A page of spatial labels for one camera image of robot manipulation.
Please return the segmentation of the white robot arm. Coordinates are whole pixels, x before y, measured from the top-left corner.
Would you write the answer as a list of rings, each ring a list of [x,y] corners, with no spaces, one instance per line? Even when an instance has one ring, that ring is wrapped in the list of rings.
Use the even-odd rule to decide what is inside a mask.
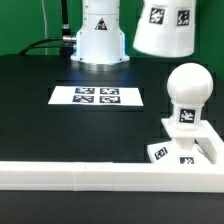
[[[89,71],[114,71],[129,65],[125,34],[119,26],[120,0],[82,0],[83,23],[76,33],[72,65]]]

